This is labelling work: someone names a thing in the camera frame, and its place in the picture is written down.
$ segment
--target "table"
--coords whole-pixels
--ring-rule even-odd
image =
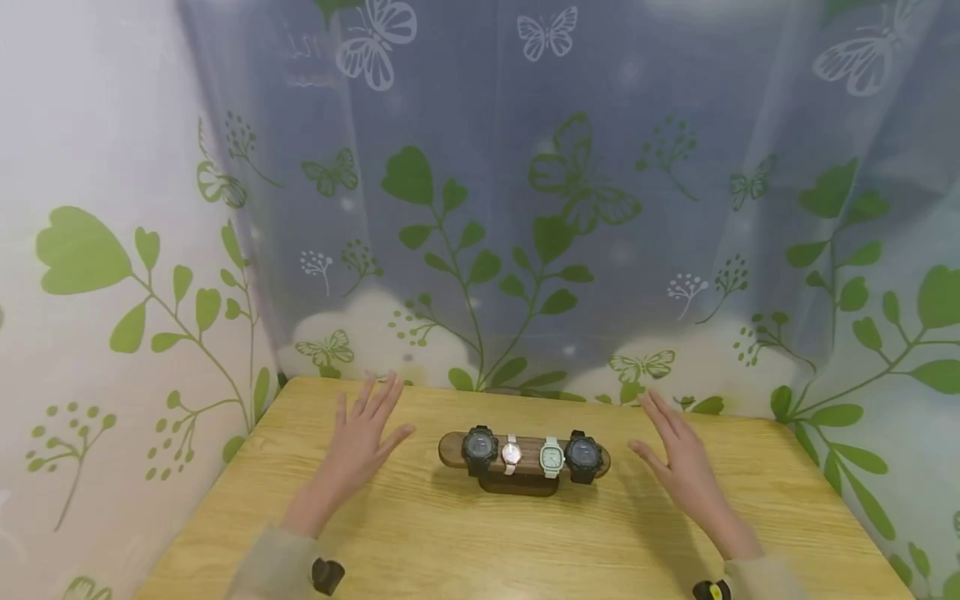
[[[334,398],[359,387],[291,380],[136,598],[222,598],[264,524],[279,520],[322,460]],[[684,418],[732,504],[768,552],[788,557],[811,598],[912,598],[783,425]],[[722,575],[707,537],[625,445],[639,437],[662,450],[642,410],[407,388],[388,429],[408,420],[414,437],[321,535],[324,557],[347,569],[337,598],[666,600],[690,598],[696,582]],[[584,429],[609,449],[611,472],[592,486],[562,481],[548,498],[485,493],[437,456],[444,433],[476,423],[541,437]]]

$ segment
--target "mint green watch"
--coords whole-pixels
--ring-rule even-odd
[[[557,443],[557,438],[550,436],[540,448],[540,468],[547,479],[556,479],[563,467],[564,449]]]

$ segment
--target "watch face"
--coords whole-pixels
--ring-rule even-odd
[[[467,439],[467,452],[475,458],[486,458],[493,450],[493,439],[486,433],[474,433]]]
[[[516,465],[520,462],[520,446],[516,444],[504,444],[503,452],[503,462],[508,465]]]
[[[553,446],[546,447],[540,453],[540,461],[543,468],[560,468],[564,465],[564,452]]]
[[[587,440],[577,440],[570,448],[570,456],[582,467],[592,467],[597,464],[597,448]]]

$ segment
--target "beige sleeve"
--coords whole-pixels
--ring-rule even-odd
[[[734,600],[805,600],[806,594],[781,557],[727,561],[727,584]]]
[[[233,575],[227,600],[306,600],[316,597],[310,567],[317,541],[268,526]]]

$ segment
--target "wooden watch stand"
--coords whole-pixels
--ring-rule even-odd
[[[467,432],[451,431],[440,438],[437,444],[437,452],[440,454],[440,462],[450,468],[467,469],[467,461],[461,454],[461,448],[464,444],[464,438]],[[507,443],[507,436],[495,436],[499,440],[499,447]],[[490,464],[490,469],[484,475],[477,477],[477,481],[484,492],[490,493],[512,493],[518,495],[549,496],[557,492],[560,486],[561,477],[569,477],[570,469],[564,462],[560,475],[555,479],[547,479],[543,476],[543,469],[540,468],[540,449],[546,442],[544,438],[522,438],[516,437],[516,443],[520,446],[520,462],[516,465],[513,475],[504,475],[503,471],[506,465],[497,452],[496,460]],[[557,440],[561,448],[566,447],[568,440]],[[603,477],[610,470],[610,453],[603,446],[600,446],[603,453],[603,466],[597,471],[596,477]]]

